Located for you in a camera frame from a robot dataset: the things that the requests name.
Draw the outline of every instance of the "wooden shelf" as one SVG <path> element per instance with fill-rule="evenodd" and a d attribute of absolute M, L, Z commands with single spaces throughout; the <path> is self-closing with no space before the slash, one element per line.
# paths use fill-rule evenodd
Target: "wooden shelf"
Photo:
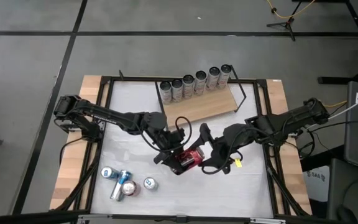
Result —
<path fill-rule="evenodd" d="M 201 96 L 193 95 L 190 99 L 182 99 L 179 103 L 171 102 L 169 105 L 164 105 L 163 108 L 167 116 L 168 128 L 170 128 L 175 126 L 175 120 L 179 116 L 184 116 L 190 121 L 197 121 L 234 111 L 237 109 L 237 103 L 227 86 L 222 90 L 205 90 Z M 178 120 L 178 124 L 185 123 L 184 119 Z"/>

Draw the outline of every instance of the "wooden platform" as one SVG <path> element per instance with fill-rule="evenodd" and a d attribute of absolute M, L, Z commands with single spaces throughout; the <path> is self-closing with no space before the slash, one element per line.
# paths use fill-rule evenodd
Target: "wooden platform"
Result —
<path fill-rule="evenodd" d="M 179 116 L 184 116 L 189 121 L 197 121 L 234 111 L 237 109 L 237 104 L 230 88 L 226 87 L 222 90 L 204 90 L 201 96 L 193 95 L 190 99 L 182 99 L 179 103 L 172 102 L 163 107 L 170 128 L 175 126 L 175 120 Z M 178 124 L 184 123 L 186 123 L 184 119 L 178 120 Z"/>
<path fill-rule="evenodd" d="M 100 79 L 101 76 L 84 76 L 83 84 L 80 90 L 80 96 L 92 103 L 96 102 Z M 275 114 L 280 114 L 288 111 L 287 100 L 285 98 L 283 83 L 281 80 L 267 80 L 267 86 L 272 112 Z M 262 103 L 262 110 L 264 113 L 266 113 L 264 108 L 265 103 L 262 89 L 260 89 L 259 92 L 260 100 Z M 68 141 L 76 139 L 79 136 L 80 132 L 70 133 L 68 135 Z M 288 142 L 296 144 L 296 142 L 292 139 L 289 139 Z M 85 147 L 86 143 L 84 141 L 78 141 L 66 148 L 63 155 L 62 166 L 60 167 L 58 173 L 55 190 L 51 199 L 50 208 L 58 207 L 77 184 L 80 177 Z M 298 157 L 298 151 L 293 146 L 284 144 L 281 147 L 280 155 L 285 183 L 288 190 L 294 196 L 295 200 L 301 205 L 301 207 L 306 212 L 311 214 L 308 193 L 306 191 L 305 181 L 303 180 L 303 173 Z M 278 211 L 280 214 L 284 214 L 282 198 L 277 186 L 275 192 L 277 196 Z M 83 194 L 80 208 L 83 208 L 85 200 L 86 195 Z"/>

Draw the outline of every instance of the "aluminum can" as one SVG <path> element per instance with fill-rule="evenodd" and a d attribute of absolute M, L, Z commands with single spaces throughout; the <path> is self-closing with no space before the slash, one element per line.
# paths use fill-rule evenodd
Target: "aluminum can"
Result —
<path fill-rule="evenodd" d="M 178 103 L 181 102 L 183 96 L 183 82 L 180 79 L 174 79 L 172 81 L 172 101 Z"/>
<path fill-rule="evenodd" d="M 171 168 L 171 170 L 174 174 L 180 175 L 184 173 L 184 171 L 187 171 L 194 166 L 197 166 L 198 164 L 202 163 L 204 158 L 204 152 L 199 147 L 196 147 L 194 149 L 187 149 L 181 154 L 177 155 L 177 159 L 179 160 L 180 165 L 183 168 L 183 172 L 180 172 L 179 170 L 176 170 L 174 168 Z"/>
<path fill-rule="evenodd" d="M 119 176 L 119 171 L 111 167 L 103 167 L 100 174 L 106 179 L 116 179 Z"/>
<path fill-rule="evenodd" d="M 183 77 L 183 97 L 190 99 L 193 96 L 194 77 L 192 75 L 185 75 Z"/>
<path fill-rule="evenodd" d="M 194 82 L 194 94 L 195 95 L 202 95 L 204 93 L 206 82 L 206 74 L 203 71 L 196 72 L 196 78 Z"/>
<path fill-rule="evenodd" d="M 169 82 L 160 83 L 160 95 L 163 104 L 168 105 L 171 103 L 172 100 L 171 83 Z"/>
<path fill-rule="evenodd" d="M 147 190 L 156 190 L 158 188 L 158 183 L 157 183 L 157 181 L 155 181 L 154 178 L 148 177 L 148 178 L 144 179 L 143 186 Z"/>
<path fill-rule="evenodd" d="M 127 180 L 122 185 L 121 192 L 126 196 L 136 196 L 140 193 L 140 186 L 134 181 Z"/>
<path fill-rule="evenodd" d="M 222 89 L 227 85 L 227 81 L 229 80 L 231 74 L 231 66 L 230 65 L 222 65 L 221 67 L 221 74 L 218 78 L 218 84 L 216 85 L 217 88 Z"/>
<path fill-rule="evenodd" d="M 126 170 L 122 170 L 119 173 L 116 185 L 114 186 L 114 189 L 112 190 L 110 198 L 116 201 L 121 201 L 122 199 L 122 191 L 121 187 L 124 184 L 125 181 L 129 180 L 131 177 L 131 173 Z"/>
<path fill-rule="evenodd" d="M 208 78 L 206 80 L 206 89 L 214 90 L 216 84 L 218 83 L 219 74 L 221 71 L 217 67 L 212 67 L 209 69 Z"/>

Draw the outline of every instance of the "concrete floor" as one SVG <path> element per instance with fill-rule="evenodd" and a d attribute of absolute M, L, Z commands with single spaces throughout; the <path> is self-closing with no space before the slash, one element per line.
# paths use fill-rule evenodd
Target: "concrete floor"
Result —
<path fill-rule="evenodd" d="M 282 15 L 296 6 L 290 0 L 273 3 Z M 358 1 L 352 3 L 358 13 Z M 0 30 L 71 31 L 80 4 L 0 0 Z M 89 0 L 80 30 L 280 31 L 265 26 L 277 21 L 265 1 Z M 344 4 L 316 3 L 295 18 L 293 30 L 357 27 Z M 68 37 L 0 36 L 0 215 L 9 213 L 67 43 Z M 290 108 L 312 96 L 333 104 L 346 99 L 346 86 L 319 85 L 316 77 L 356 74 L 358 38 L 77 37 L 59 94 L 78 93 L 83 75 L 118 75 L 121 69 L 127 76 L 177 77 L 223 63 L 233 64 L 241 78 L 283 80 Z M 343 126 L 319 133 L 327 147 L 344 139 Z M 66 137 L 50 125 L 24 212 L 48 210 Z M 303 136 L 298 145 L 308 141 Z M 318 144 L 316 152 L 323 150 Z"/>

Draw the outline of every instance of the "yellow cable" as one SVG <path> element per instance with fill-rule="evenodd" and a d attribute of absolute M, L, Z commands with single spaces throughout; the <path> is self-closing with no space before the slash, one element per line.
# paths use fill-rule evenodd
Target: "yellow cable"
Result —
<path fill-rule="evenodd" d="M 276 14 L 276 16 L 278 16 L 279 18 L 282 18 L 282 19 L 288 19 L 288 18 L 291 18 L 291 17 L 294 17 L 296 15 L 299 15 L 301 14 L 305 9 L 307 9 L 311 4 L 313 4 L 316 0 L 313 0 L 311 1 L 307 6 L 305 6 L 302 10 L 300 10 L 299 12 L 295 13 L 294 15 L 290 15 L 290 16 L 280 16 L 277 14 L 276 11 L 274 11 L 274 13 Z M 270 2 L 270 0 L 267 0 L 268 4 L 270 5 L 270 8 L 273 9 L 273 6 L 272 6 L 272 3 Z"/>
<path fill-rule="evenodd" d="M 340 103 L 336 103 L 336 104 L 334 104 L 334 105 L 324 105 L 324 104 L 323 104 L 323 106 L 324 106 L 324 107 L 327 107 L 327 108 L 333 108 L 333 107 L 341 106 L 341 105 L 344 104 L 344 103 L 347 103 L 347 101 L 345 100 L 345 101 L 342 101 L 342 102 L 340 102 Z"/>

